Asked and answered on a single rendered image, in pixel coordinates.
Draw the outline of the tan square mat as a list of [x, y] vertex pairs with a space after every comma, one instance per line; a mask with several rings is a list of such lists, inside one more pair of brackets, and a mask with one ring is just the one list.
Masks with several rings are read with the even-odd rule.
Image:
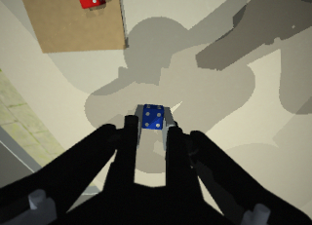
[[22, 0], [42, 53], [127, 49], [120, 0]]

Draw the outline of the blue die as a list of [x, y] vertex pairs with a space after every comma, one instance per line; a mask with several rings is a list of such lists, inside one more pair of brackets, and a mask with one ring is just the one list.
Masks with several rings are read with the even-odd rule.
[[142, 128], [161, 130], [163, 128], [164, 106], [144, 104], [142, 114]]

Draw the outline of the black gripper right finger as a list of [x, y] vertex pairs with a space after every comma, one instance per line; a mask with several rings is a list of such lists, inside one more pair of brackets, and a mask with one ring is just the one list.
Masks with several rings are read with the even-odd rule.
[[173, 225], [215, 225], [199, 178], [235, 225], [312, 225], [306, 213], [265, 189], [203, 132], [183, 133], [170, 107], [164, 107], [162, 136]]

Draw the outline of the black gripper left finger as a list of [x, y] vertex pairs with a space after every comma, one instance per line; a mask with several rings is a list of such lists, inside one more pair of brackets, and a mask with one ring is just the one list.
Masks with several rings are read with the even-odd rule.
[[115, 150], [92, 225], [132, 225], [143, 106], [125, 116], [122, 129], [102, 125], [38, 171], [0, 188], [0, 225], [47, 225], [64, 215]]

